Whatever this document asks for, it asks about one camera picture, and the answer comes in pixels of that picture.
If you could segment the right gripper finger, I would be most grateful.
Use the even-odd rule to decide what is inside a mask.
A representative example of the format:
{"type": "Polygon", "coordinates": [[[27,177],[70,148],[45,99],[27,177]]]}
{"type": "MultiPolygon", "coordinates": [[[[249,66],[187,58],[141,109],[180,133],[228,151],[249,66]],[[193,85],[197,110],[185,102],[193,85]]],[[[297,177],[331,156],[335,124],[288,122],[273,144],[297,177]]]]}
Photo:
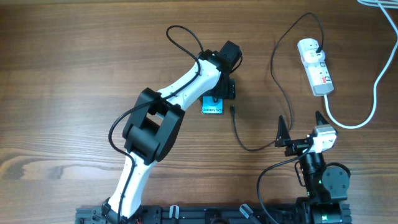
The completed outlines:
{"type": "Polygon", "coordinates": [[[319,111],[315,112],[315,119],[317,122],[317,126],[329,124],[329,122],[324,118],[324,116],[319,111]]]}
{"type": "Polygon", "coordinates": [[[291,142],[289,130],[286,127],[286,123],[282,115],[279,116],[278,130],[275,137],[275,147],[288,146],[291,142]]]}

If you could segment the Galaxy S25 smartphone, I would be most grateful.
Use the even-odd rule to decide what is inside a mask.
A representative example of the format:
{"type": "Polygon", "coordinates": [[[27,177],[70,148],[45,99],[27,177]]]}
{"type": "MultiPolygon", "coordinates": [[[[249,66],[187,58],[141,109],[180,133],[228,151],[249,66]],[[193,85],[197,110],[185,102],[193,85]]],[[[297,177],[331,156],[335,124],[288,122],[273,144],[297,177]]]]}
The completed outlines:
{"type": "Polygon", "coordinates": [[[223,99],[215,98],[213,96],[204,96],[202,98],[203,114],[223,114],[223,99]]]}

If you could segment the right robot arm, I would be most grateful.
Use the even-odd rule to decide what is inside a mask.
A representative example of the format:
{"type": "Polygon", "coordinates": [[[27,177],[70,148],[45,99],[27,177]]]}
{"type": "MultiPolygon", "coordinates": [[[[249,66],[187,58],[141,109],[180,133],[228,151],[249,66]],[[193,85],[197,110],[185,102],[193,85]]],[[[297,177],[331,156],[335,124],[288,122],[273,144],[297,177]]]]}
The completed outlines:
{"type": "Polygon", "coordinates": [[[350,170],[338,162],[326,163],[323,153],[334,147],[337,130],[326,121],[320,112],[315,113],[317,125],[303,139],[290,138],[282,116],[279,117],[275,138],[276,147],[285,147],[285,156],[297,156],[303,179],[301,186],[307,190],[306,197],[296,200],[297,223],[336,223],[353,221],[351,210],[344,201],[348,199],[350,170]]]}

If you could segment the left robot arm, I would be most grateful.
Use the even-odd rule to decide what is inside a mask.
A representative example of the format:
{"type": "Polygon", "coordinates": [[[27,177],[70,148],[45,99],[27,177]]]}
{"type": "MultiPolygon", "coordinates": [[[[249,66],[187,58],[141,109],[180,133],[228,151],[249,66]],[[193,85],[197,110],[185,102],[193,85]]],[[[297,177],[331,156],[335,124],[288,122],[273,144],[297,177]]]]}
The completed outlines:
{"type": "Polygon", "coordinates": [[[101,207],[108,223],[129,223],[137,217],[142,193],[156,163],[170,152],[186,110],[197,99],[209,96],[233,99],[233,67],[243,60],[239,46],[227,41],[220,51],[198,54],[193,67],[168,87],[143,90],[128,112],[122,136],[126,160],[115,193],[101,207]]]}

